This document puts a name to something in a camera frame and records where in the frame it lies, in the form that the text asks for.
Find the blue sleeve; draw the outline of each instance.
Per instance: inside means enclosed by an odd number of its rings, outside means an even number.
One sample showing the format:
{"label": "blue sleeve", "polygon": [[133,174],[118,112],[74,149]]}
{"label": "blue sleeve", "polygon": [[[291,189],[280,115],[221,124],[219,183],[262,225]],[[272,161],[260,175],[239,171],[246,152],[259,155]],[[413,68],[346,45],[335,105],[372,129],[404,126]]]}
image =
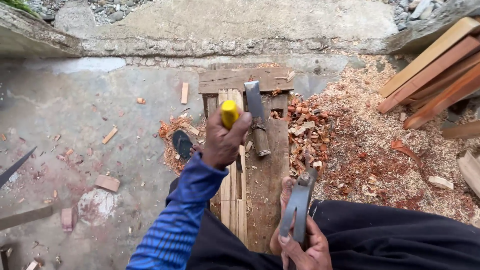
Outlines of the blue sleeve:
{"label": "blue sleeve", "polygon": [[185,269],[206,202],[227,174],[227,169],[208,167],[200,153],[195,153],[180,174],[177,188],[167,197],[169,204],[130,258],[127,270]]}

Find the flip-flop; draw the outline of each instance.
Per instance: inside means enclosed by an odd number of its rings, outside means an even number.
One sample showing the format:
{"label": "flip-flop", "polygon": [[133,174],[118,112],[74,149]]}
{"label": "flip-flop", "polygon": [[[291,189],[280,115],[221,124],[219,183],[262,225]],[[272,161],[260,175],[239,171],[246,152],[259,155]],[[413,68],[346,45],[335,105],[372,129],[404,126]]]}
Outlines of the flip-flop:
{"label": "flip-flop", "polygon": [[188,135],[181,130],[177,130],[173,133],[172,143],[177,153],[185,161],[188,161],[190,159],[190,148],[193,147],[193,143],[190,141]]}

